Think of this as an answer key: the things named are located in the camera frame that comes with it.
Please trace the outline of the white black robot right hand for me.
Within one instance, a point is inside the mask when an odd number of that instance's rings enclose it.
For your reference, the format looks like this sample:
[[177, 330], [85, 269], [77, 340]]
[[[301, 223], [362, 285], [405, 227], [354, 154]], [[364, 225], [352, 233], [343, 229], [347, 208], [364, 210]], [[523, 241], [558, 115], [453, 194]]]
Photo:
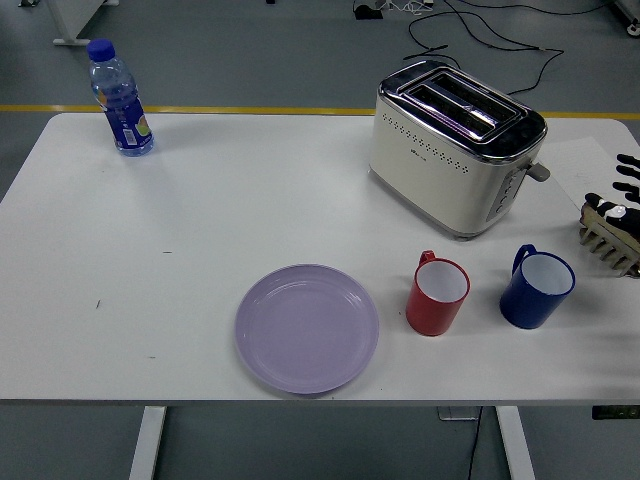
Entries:
[[[619, 164], [616, 171], [623, 176], [639, 180], [639, 159], [619, 153], [616, 156]], [[614, 182], [613, 188], [623, 192], [626, 200], [638, 205], [639, 204], [639, 184], [631, 184], [629, 182]], [[586, 204], [602, 217], [608, 224], [619, 228], [632, 235], [639, 234], [639, 209], [626, 206], [624, 204], [616, 204], [603, 199], [596, 193], [587, 193], [585, 195]]]

